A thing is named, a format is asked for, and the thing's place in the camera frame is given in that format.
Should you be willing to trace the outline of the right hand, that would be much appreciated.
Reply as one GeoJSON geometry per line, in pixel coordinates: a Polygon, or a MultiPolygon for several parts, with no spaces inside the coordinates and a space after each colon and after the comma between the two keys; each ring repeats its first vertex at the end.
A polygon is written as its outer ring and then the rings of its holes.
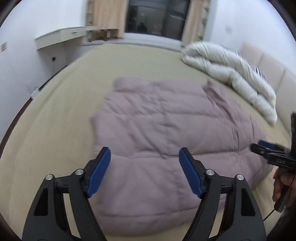
{"type": "Polygon", "coordinates": [[[277,202],[277,200],[280,198],[281,190],[284,185],[290,186],[291,192],[290,192],[290,197],[289,197],[289,200],[287,201],[286,206],[287,207],[292,206],[295,202],[295,197],[296,197],[295,177],[289,173],[280,174],[279,169],[277,169],[276,172],[274,173],[273,179],[274,179],[273,201],[277,202]]]}

